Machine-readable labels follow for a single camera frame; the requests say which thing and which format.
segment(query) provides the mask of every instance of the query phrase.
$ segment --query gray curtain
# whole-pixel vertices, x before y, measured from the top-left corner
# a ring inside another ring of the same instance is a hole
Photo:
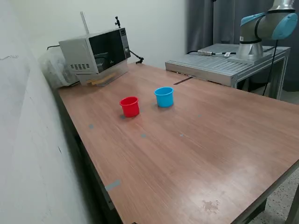
[[[214,43],[239,44],[241,19],[248,15],[266,12],[273,0],[188,0],[187,10],[187,47],[197,50]],[[299,0],[294,7],[299,12]],[[279,46],[291,47],[286,70],[284,90],[299,91],[299,26],[285,40],[278,41]],[[264,40],[263,45],[273,46],[275,41]],[[268,73],[263,71],[251,78],[253,83],[265,83]]]

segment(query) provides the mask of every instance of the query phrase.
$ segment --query blue cup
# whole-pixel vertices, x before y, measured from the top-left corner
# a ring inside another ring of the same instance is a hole
[[[169,107],[173,105],[173,88],[161,87],[156,89],[154,94],[156,95],[159,107]]]

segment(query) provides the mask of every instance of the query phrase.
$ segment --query stain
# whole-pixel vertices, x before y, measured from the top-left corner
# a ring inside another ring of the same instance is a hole
[[[216,200],[215,203],[209,201],[206,202],[205,200],[202,201],[203,202],[203,208],[205,209],[206,212],[210,212],[210,213],[215,213],[217,214],[218,210],[218,205],[219,205],[219,201]]]

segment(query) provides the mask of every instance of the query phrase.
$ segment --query red cup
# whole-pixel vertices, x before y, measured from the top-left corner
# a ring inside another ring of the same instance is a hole
[[[138,98],[127,97],[120,101],[122,106],[123,115],[127,118],[135,117],[139,114]]]

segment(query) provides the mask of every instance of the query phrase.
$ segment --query white wall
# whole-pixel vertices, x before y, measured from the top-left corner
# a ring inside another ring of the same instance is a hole
[[[7,0],[0,0],[0,33],[0,223],[99,223],[75,169],[77,145],[67,144],[53,94]]]
[[[129,46],[144,63],[164,62],[186,53],[185,0],[11,0],[30,46],[39,57],[58,41],[83,35],[80,11],[90,33],[115,28],[115,16],[127,29]]]

